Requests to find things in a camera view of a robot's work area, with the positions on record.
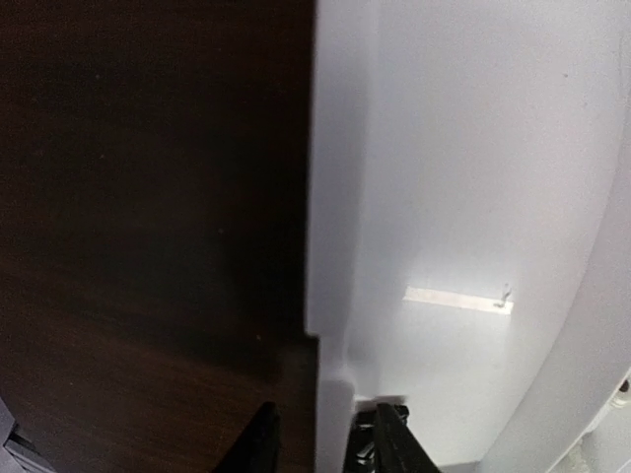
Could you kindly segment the white compartment tray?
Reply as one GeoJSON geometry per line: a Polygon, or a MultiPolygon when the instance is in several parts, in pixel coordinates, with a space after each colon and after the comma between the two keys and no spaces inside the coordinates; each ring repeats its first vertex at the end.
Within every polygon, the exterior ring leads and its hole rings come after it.
{"type": "Polygon", "coordinates": [[[449,471],[547,472],[630,370],[630,5],[319,1],[315,470],[406,405],[449,471]]]}

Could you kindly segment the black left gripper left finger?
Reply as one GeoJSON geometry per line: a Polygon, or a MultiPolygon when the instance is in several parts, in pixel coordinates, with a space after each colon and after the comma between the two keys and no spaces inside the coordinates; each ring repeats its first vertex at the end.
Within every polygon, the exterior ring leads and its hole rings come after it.
{"type": "Polygon", "coordinates": [[[280,452],[280,415],[263,402],[213,473],[275,473],[280,452]]]}

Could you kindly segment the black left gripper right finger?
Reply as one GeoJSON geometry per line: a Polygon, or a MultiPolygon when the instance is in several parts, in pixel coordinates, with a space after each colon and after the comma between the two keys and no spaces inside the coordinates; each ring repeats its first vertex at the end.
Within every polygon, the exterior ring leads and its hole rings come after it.
{"type": "Polygon", "coordinates": [[[377,405],[374,444],[377,472],[441,473],[393,405],[377,405]]]}

